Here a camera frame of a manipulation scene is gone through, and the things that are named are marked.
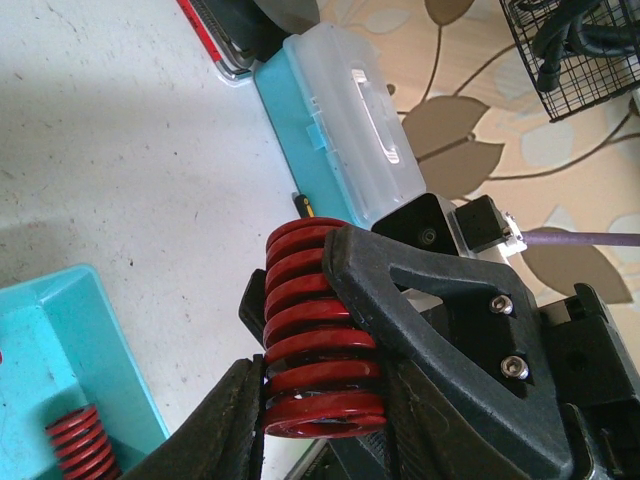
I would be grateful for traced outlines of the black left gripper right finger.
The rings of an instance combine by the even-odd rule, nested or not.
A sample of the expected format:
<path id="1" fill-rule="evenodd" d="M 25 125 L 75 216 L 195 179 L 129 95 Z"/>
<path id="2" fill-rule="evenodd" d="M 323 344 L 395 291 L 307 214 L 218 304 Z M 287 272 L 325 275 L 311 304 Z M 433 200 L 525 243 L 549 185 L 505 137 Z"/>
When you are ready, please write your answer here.
<path id="1" fill-rule="evenodd" d="M 527 479 L 410 360 L 383 361 L 386 425 L 359 439 L 384 479 Z"/>

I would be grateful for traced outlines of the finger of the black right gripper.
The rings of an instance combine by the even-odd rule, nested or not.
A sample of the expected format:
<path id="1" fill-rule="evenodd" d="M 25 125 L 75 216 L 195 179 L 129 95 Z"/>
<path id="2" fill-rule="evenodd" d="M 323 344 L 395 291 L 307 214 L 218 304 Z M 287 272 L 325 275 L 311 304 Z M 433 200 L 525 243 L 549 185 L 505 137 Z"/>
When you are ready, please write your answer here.
<path id="1" fill-rule="evenodd" d="M 266 327 L 265 281 L 266 272 L 264 270 L 256 269 L 251 274 L 238 310 L 241 322 L 260 345 L 263 344 L 263 333 Z"/>
<path id="2" fill-rule="evenodd" d="M 538 309 L 511 267 L 346 226 L 327 236 L 323 270 L 382 362 L 414 362 L 527 479 L 572 475 Z"/>

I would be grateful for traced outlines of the teal spring tray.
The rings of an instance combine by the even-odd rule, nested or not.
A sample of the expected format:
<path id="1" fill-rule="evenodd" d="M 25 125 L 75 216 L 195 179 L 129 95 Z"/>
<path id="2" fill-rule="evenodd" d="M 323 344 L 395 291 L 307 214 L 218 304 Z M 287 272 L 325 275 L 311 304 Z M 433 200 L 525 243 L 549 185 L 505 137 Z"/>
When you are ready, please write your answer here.
<path id="1" fill-rule="evenodd" d="M 2 478 L 61 478 L 45 428 L 86 405 L 123 471 L 170 436 L 92 267 L 2 289 Z"/>

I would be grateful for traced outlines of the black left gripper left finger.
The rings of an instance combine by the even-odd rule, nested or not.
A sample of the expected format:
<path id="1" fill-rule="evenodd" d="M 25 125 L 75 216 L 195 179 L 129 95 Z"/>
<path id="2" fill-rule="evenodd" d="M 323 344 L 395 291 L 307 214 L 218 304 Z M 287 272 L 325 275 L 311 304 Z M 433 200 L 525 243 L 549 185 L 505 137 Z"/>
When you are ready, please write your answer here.
<path id="1" fill-rule="evenodd" d="M 181 427 L 125 479 L 259 479 L 264 358 L 235 361 Z"/>

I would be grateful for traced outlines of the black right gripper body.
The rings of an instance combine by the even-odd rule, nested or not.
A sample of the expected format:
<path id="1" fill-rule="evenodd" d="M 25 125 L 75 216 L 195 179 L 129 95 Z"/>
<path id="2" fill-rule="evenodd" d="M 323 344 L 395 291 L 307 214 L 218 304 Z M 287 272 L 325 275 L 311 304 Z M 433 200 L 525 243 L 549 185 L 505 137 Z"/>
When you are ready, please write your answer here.
<path id="1" fill-rule="evenodd" d="M 504 265 L 529 239 L 488 196 L 457 207 L 425 194 L 373 231 L 420 250 Z M 579 283 L 570 296 L 536 306 L 575 463 L 567 479 L 637 478 L 639 375 L 606 305 Z"/>

